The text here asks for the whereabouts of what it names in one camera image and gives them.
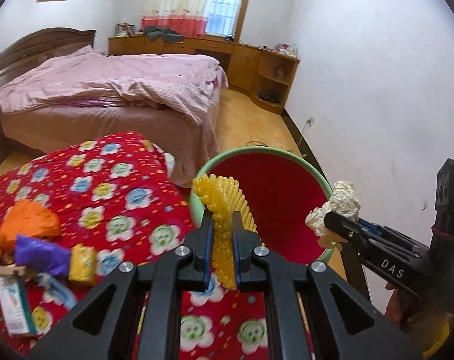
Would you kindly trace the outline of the person's right hand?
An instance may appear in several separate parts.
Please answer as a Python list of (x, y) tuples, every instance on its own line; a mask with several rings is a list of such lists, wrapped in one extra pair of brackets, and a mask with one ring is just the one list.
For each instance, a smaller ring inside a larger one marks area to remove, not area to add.
[(393, 290), (384, 316), (404, 332), (412, 332), (415, 324), (413, 311), (419, 297), (397, 289), (392, 283), (386, 284), (386, 290)]

